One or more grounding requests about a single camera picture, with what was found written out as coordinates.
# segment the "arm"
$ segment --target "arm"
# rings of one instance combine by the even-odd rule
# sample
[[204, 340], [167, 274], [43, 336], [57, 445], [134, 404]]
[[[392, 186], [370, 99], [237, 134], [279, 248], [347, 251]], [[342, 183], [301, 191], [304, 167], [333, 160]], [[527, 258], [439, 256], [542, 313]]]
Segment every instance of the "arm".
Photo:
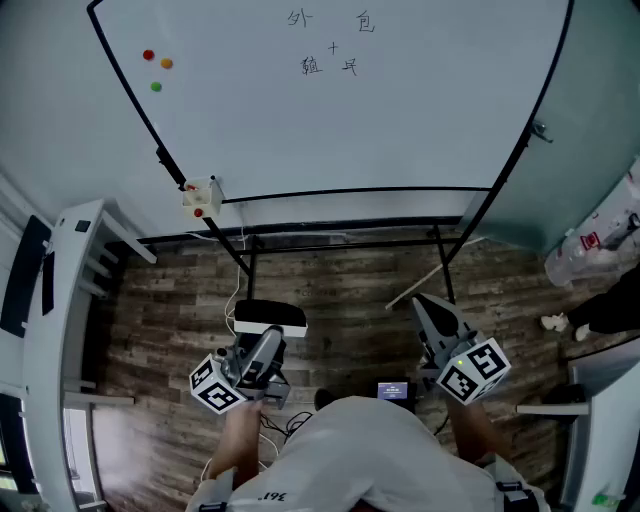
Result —
[[487, 417], [482, 404], [464, 406], [451, 397], [446, 401], [461, 459], [474, 464], [486, 454], [495, 453], [509, 460], [509, 446]]
[[262, 402], [246, 402], [227, 413], [224, 430], [206, 478], [215, 479], [228, 469], [237, 468], [234, 488], [258, 475], [258, 435]]

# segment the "wall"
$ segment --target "wall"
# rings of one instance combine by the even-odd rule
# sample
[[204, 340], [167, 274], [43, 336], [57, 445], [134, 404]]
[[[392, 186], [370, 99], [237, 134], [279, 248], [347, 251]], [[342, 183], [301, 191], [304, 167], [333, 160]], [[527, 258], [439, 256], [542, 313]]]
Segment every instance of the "wall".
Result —
[[576, 0], [532, 137], [480, 225], [546, 253], [579, 225], [640, 152], [640, 11], [631, 0]]
[[[0, 3], [0, 171], [50, 221], [114, 198], [142, 235], [203, 229], [158, 164], [156, 146], [99, 44], [88, 0]], [[219, 225], [460, 216], [469, 193], [344, 194], [223, 207]]]

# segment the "cable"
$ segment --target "cable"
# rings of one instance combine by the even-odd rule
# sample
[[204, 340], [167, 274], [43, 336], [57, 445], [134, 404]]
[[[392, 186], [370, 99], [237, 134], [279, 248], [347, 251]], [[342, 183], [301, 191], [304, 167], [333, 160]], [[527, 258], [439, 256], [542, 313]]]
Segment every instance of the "cable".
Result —
[[[462, 247], [467, 247], [468, 245], [473, 245], [475, 243], [480, 242], [481, 240], [484, 240], [484, 237], [480, 237], [480, 238], [475, 238], [473, 240], [469, 240], [468, 242], [465, 242], [464, 244], [462, 244]], [[420, 286], [422, 283], [424, 283], [425, 281], [427, 281], [428, 279], [430, 279], [436, 272], [438, 272], [438, 270], [440, 270], [442, 268], [442, 263], [440, 263], [440, 265], [438, 265], [436, 268], [434, 268], [431, 272], [429, 272], [426, 276], [424, 276], [422, 279], [420, 279], [417, 283], [412, 284], [409, 288], [407, 288], [405, 291], [403, 291], [400, 295], [398, 295], [395, 299], [393, 299], [391, 302], [389, 302], [389, 304], [387, 304], [384, 309], [389, 310], [391, 309], [396, 302], [398, 302], [400, 299], [402, 299], [404, 296], [410, 294], [413, 290], [415, 290], [418, 286]]]
[[433, 437], [436, 437], [440, 432], [442, 432], [442, 430], [444, 429], [444, 427], [447, 425], [447, 422], [449, 421], [449, 415], [447, 414], [447, 416], [445, 417], [444, 421], [442, 422], [442, 425], [440, 425], [435, 433], [433, 434]]
[[260, 434], [260, 437], [262, 439], [264, 439], [267, 443], [271, 444], [271, 446], [273, 446], [273, 449], [276, 451], [276, 457], [278, 455], [280, 455], [280, 450], [278, 450], [278, 447], [276, 446], [276, 443], [274, 443], [271, 439], [269, 439], [267, 436], [265, 436], [264, 434]]
[[207, 463], [204, 466], [204, 469], [202, 470], [202, 473], [200, 473], [200, 481], [204, 482], [204, 474], [207, 472], [207, 469], [209, 469], [209, 464], [211, 464], [211, 459], [209, 459], [207, 461]]
[[[297, 420], [296, 418], [299, 418], [300, 416], [302, 416], [303, 414], [306, 414], [307, 417], [304, 419], [299, 419]], [[287, 421], [287, 425], [285, 426], [284, 430], [282, 430], [278, 425], [276, 425], [271, 418], [265, 416], [264, 414], [260, 415], [260, 423], [264, 428], [267, 428], [269, 430], [275, 430], [276, 432], [279, 432], [280, 434], [282, 434], [284, 436], [284, 442], [286, 443], [289, 438], [296, 433], [296, 431], [302, 426], [304, 425], [309, 418], [311, 418], [311, 416], [313, 416], [312, 413], [304, 411], [304, 412], [299, 412], [298, 414], [296, 414], [293, 418], [291, 418], [289, 421]]]
[[[247, 239], [244, 237], [244, 224], [240, 228], [240, 236], [242, 237], [242, 249], [246, 251], [247, 250]], [[235, 336], [236, 333], [231, 328], [231, 326], [229, 325], [229, 319], [233, 318], [233, 317], [231, 317], [231, 313], [233, 313], [236, 308], [233, 308], [231, 310], [231, 312], [229, 312], [229, 313], [227, 313], [227, 308], [229, 307], [229, 304], [231, 303], [233, 298], [236, 296], [238, 291], [240, 291], [240, 265], [238, 265], [238, 285], [236, 286], [236, 291], [233, 292], [231, 297], [229, 297], [229, 300], [227, 301], [227, 303], [224, 305], [224, 322], [227, 324], [227, 329], [229, 329], [229, 332], [231, 333], [231, 336]]]
[[[184, 234], [185, 235], [190, 235], [190, 236], [195, 237], [195, 238], [199, 238], [200, 240], [208, 240], [209, 242], [217, 242], [217, 239], [215, 239], [215, 238], [208, 238], [206, 236], [198, 235], [197, 233], [184, 233]], [[244, 236], [244, 224], [240, 227], [240, 236], [242, 238], [242, 249], [244, 251], [246, 251], [247, 250], [247, 237]], [[231, 328], [231, 326], [229, 325], [229, 320], [233, 318], [231, 316], [231, 313], [233, 313], [236, 308], [233, 308], [229, 312], [227, 312], [227, 308], [229, 307], [229, 304], [231, 303], [233, 298], [236, 296], [236, 294], [240, 291], [240, 266], [239, 265], [238, 265], [238, 278], [237, 278], [237, 281], [238, 282], [237, 282], [236, 290], [233, 292], [231, 297], [229, 297], [229, 300], [227, 301], [227, 303], [224, 305], [224, 321], [227, 324], [227, 329], [229, 329], [229, 332], [231, 333], [231, 336], [235, 336], [236, 333]]]

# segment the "white device box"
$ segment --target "white device box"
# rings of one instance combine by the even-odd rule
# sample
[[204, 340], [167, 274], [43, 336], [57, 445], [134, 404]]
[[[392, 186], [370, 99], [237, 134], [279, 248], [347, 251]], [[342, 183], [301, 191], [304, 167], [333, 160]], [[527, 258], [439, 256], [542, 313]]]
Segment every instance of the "white device box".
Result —
[[187, 217], [215, 219], [220, 214], [224, 194], [218, 182], [211, 178], [196, 178], [184, 182], [182, 208]]
[[247, 400], [229, 385], [220, 363], [211, 354], [189, 375], [189, 388], [196, 400], [216, 414], [223, 414]]
[[491, 391], [511, 369], [494, 338], [453, 357], [437, 380], [438, 385], [464, 405]]

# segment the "black strap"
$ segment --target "black strap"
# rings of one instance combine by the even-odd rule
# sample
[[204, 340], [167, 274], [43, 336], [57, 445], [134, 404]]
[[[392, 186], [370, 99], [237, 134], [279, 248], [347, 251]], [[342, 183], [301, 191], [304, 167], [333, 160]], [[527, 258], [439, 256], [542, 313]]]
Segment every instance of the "black strap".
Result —
[[200, 512], [224, 512], [227, 510], [226, 503], [208, 503], [205, 505], [200, 505], [198, 509]]

